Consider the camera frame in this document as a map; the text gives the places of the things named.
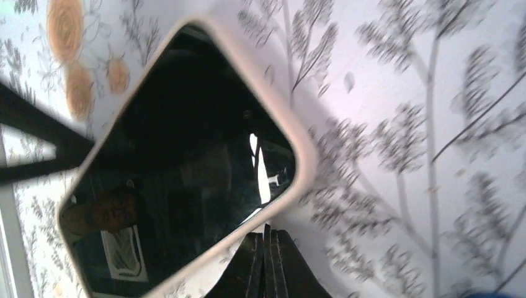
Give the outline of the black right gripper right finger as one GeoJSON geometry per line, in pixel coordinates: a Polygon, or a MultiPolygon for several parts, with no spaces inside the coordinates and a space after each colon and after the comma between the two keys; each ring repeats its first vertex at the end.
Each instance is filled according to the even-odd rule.
{"type": "Polygon", "coordinates": [[[265,297],[331,298],[286,230],[266,224],[263,240],[265,297]]]}

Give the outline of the black phone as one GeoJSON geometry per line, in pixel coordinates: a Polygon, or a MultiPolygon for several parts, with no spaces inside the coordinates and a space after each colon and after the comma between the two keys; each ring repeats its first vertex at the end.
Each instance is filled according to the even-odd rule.
{"type": "Polygon", "coordinates": [[[141,297],[295,177],[290,142],[202,28],[170,39],[60,210],[88,297],[141,297]]]}

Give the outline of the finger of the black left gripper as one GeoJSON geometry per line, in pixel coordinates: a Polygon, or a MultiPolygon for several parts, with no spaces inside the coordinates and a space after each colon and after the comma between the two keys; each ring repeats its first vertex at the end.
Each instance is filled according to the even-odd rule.
{"type": "Polygon", "coordinates": [[[1,123],[53,144],[52,160],[1,168],[1,182],[13,183],[78,167],[88,155],[93,141],[27,102],[1,84],[1,123]]]}

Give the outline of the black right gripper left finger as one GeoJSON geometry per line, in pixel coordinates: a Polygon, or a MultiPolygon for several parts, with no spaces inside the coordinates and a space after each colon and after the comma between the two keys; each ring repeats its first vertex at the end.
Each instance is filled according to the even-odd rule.
{"type": "Polygon", "coordinates": [[[218,282],[205,298],[261,298],[264,241],[261,233],[248,233],[218,282]]]}

